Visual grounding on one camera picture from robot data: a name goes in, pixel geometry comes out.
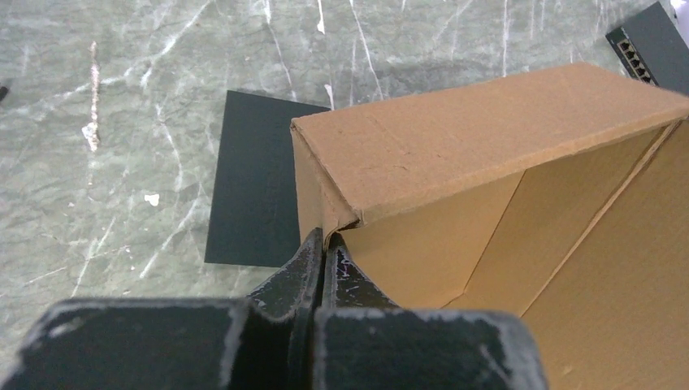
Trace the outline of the brown cardboard box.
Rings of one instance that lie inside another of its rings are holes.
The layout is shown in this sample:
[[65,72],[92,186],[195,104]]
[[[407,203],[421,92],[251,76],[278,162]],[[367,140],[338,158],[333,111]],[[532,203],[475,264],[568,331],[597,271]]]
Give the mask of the brown cardboard box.
[[519,318],[546,389],[688,386],[688,98],[574,63],[295,118],[302,236]]

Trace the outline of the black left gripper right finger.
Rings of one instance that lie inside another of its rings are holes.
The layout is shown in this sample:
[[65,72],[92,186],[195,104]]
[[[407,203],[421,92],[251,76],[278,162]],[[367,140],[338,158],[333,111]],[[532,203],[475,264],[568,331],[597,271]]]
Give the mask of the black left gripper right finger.
[[387,297],[334,235],[314,316],[317,389],[546,389],[540,352],[516,316],[412,310]]

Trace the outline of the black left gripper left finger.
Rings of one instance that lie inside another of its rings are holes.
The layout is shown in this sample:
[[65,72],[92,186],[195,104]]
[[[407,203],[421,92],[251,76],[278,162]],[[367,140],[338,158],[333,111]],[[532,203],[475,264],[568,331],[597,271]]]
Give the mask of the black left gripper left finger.
[[323,233],[244,297],[73,298],[30,328],[4,389],[308,389]]

